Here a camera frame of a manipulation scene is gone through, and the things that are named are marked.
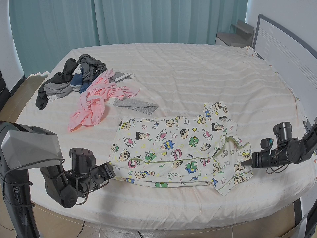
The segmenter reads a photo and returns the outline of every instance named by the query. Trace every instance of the curtain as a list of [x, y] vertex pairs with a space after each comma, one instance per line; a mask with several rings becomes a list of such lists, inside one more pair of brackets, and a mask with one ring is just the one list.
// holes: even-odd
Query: curtain
[[245, 20], [248, 0], [9, 0], [25, 75], [51, 71], [72, 49], [118, 43], [215, 44]]

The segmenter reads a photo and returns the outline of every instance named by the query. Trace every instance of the black garment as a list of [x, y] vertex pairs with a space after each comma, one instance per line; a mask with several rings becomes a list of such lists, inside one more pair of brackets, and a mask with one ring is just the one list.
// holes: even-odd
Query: black garment
[[81, 63], [81, 67], [83, 68], [84, 72], [82, 74], [82, 79], [84, 82], [93, 82], [93, 77], [95, 73], [97, 73], [97, 76], [99, 76], [107, 69], [106, 65], [103, 62], [97, 60], [96, 58], [93, 58], [89, 54], [82, 54], [78, 58], [77, 63]]
[[49, 80], [45, 81], [38, 90], [37, 100], [35, 105], [39, 109], [44, 109], [47, 105], [49, 99], [47, 98], [46, 92], [44, 91], [44, 85], [47, 83], [54, 83], [54, 84], [62, 84], [70, 82], [73, 78], [73, 72], [77, 67], [76, 60], [73, 58], [69, 58], [65, 65], [63, 72], [58, 72], [54, 75], [54, 77], [50, 78]]

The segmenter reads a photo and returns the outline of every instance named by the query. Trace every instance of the cartoon print shirt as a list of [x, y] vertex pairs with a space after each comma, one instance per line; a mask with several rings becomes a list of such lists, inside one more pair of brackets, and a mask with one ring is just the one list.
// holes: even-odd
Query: cartoon print shirt
[[252, 176], [241, 162], [250, 144], [224, 102], [206, 103], [197, 117], [124, 117], [111, 147], [117, 179], [151, 187], [214, 185], [223, 195]]

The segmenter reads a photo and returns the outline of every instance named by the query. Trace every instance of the pink garment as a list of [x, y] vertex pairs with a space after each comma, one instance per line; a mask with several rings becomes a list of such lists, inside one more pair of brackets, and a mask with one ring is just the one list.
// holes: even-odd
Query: pink garment
[[100, 123], [101, 116], [105, 111], [105, 100], [117, 97], [123, 100], [125, 96], [134, 97], [140, 89], [109, 83], [109, 78], [115, 74], [112, 69], [106, 70], [97, 77], [87, 88], [86, 92], [79, 97], [79, 109], [70, 115], [68, 131], [73, 131], [79, 124], [84, 126]]

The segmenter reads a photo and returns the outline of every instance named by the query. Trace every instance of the bed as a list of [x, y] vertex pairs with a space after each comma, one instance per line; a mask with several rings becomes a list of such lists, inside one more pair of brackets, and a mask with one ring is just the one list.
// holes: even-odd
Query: bed
[[[267, 39], [261, 40], [260, 36], [254, 48], [259, 47], [258, 53], [265, 56], [262, 46]], [[294, 96], [295, 91], [283, 82], [282, 73], [275, 73], [278, 63], [258, 58], [250, 48], [171, 43], [81, 48], [70, 51], [48, 78], [62, 71], [68, 58], [78, 59], [85, 53], [105, 62], [114, 71], [133, 72], [133, 79], [118, 85], [140, 88], [136, 98], [157, 103], [159, 108], [148, 116], [107, 104], [100, 124], [68, 132], [69, 115], [77, 109], [79, 94], [72, 92], [39, 110], [35, 106], [36, 92], [17, 123], [57, 133], [66, 170], [71, 168], [68, 154], [74, 147], [92, 150], [97, 164], [108, 161], [121, 117], [195, 116], [206, 101], [223, 100], [227, 104], [238, 123], [239, 137], [251, 143], [252, 151], [260, 150], [261, 139], [275, 138], [273, 126], [280, 122], [291, 122], [293, 137], [305, 133], [306, 114]], [[256, 169], [249, 181], [235, 186], [226, 196], [220, 195], [213, 186], [159, 189], [112, 179], [107, 186], [91, 193], [84, 205], [70, 209], [49, 198], [39, 169], [29, 172], [33, 182], [32, 200], [54, 212], [117, 228], [178, 230], [222, 227], [268, 216], [311, 188], [316, 182], [315, 162], [313, 156], [272, 175], [267, 175], [265, 169]]]

